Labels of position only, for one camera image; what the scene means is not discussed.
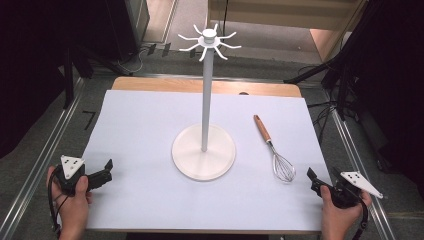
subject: metal rail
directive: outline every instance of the metal rail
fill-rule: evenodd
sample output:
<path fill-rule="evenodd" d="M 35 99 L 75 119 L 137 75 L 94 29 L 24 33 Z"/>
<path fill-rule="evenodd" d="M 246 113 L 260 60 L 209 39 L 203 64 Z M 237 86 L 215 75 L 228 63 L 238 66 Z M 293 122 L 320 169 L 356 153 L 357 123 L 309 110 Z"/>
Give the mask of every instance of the metal rail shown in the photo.
<path fill-rule="evenodd" d="M 362 163 L 358 150 L 356 149 L 353 139 L 349 133 L 349 129 L 346 125 L 346 122 L 343 122 L 340 119 L 337 112 L 333 111 L 332 116 L 336 127 L 340 133 L 340 137 L 343 141 L 343 144 L 346 148 L 352 167 L 355 171 L 361 172 L 361 174 L 365 176 L 369 182 L 371 182 L 371 179 L 367 174 L 365 166 Z M 377 197 L 374 197 L 373 195 L 371 195 L 371 198 L 373 204 L 369 207 L 369 211 L 374 219 L 374 223 L 377 227 L 378 233 L 380 234 L 380 238 L 385 240 L 395 240 L 396 237 L 393 233 L 393 230 L 386 216 L 386 212 L 384 211 L 380 200 Z"/>
<path fill-rule="evenodd" d="M 44 177 L 44 172 L 50 163 L 51 156 L 53 155 L 63 132 L 65 131 L 79 100 L 84 88 L 85 82 L 79 78 L 75 84 L 74 93 L 75 99 L 72 101 L 68 109 L 63 110 L 52 133 L 50 134 L 46 144 L 41 150 L 37 161 L 32 167 L 24 185 L 13 201 L 9 212 L 1 225 L 0 238 L 2 240 L 12 239 L 13 234 L 28 207 L 35 190 L 37 189 L 40 180 Z"/>

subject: round white base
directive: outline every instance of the round white base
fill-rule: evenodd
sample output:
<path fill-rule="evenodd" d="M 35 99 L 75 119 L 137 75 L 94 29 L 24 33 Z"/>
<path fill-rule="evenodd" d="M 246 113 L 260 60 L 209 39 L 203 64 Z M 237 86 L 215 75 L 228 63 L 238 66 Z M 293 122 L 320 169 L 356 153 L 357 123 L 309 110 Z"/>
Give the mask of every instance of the round white base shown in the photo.
<path fill-rule="evenodd" d="M 187 177 L 208 181 L 224 175 L 236 158 L 236 145 L 222 128 L 209 125 L 208 149 L 202 151 L 202 125 L 184 129 L 172 146 L 177 168 Z"/>

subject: wire whisk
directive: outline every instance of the wire whisk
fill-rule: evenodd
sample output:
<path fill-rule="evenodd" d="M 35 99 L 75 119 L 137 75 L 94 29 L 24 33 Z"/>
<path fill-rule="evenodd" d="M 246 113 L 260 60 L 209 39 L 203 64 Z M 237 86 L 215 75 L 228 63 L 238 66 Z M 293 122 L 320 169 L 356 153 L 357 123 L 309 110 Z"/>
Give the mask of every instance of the wire whisk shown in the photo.
<path fill-rule="evenodd" d="M 296 176 L 296 169 L 294 166 L 283 156 L 281 156 L 274 148 L 272 144 L 271 137 L 268 131 L 265 128 L 265 125 L 262 123 L 258 115 L 253 116 L 256 125 L 259 128 L 259 131 L 262 134 L 265 142 L 268 144 L 272 153 L 274 154 L 272 158 L 272 165 L 275 176 L 283 182 L 292 182 Z"/>

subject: white table surface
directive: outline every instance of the white table surface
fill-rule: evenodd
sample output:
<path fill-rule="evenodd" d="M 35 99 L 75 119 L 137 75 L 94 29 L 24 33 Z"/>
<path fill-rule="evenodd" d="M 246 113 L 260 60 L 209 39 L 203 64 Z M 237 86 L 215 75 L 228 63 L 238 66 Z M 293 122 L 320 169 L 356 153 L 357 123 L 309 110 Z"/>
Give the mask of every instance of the white table surface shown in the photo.
<path fill-rule="evenodd" d="M 222 177 L 196 182 L 179 172 L 171 148 L 186 127 L 201 123 L 197 93 L 109 90 L 84 152 L 88 174 L 113 159 L 113 180 L 93 190 L 88 229 L 286 233 L 320 231 L 322 200 L 306 172 L 330 177 L 303 98 L 212 94 L 210 123 L 236 144 Z M 258 114 L 274 146 L 297 170 L 285 184 L 253 120 Z"/>

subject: human hand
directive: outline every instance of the human hand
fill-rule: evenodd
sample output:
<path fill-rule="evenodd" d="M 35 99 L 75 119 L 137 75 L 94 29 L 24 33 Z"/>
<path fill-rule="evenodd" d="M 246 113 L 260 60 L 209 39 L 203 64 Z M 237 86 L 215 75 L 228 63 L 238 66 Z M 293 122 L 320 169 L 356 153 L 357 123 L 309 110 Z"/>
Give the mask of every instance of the human hand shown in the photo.
<path fill-rule="evenodd" d="M 47 172 L 47 186 L 51 174 L 55 167 L 49 167 Z M 81 239 L 87 225 L 88 204 L 92 202 L 92 193 L 87 192 L 88 178 L 82 176 L 78 180 L 75 187 L 75 196 L 67 197 L 62 194 L 60 185 L 53 181 L 52 183 L 52 198 L 56 201 L 56 206 L 62 207 L 59 209 L 60 218 L 62 219 L 62 230 L 60 239 Z"/>
<path fill-rule="evenodd" d="M 341 209 L 334 206 L 331 200 L 331 192 L 327 186 L 322 185 L 321 197 L 323 200 L 321 231 L 324 240 L 342 240 L 349 228 L 355 223 L 356 219 L 362 213 L 362 206 L 358 203 L 356 206 Z M 371 205 L 369 193 L 362 191 L 362 201 L 365 205 Z"/>

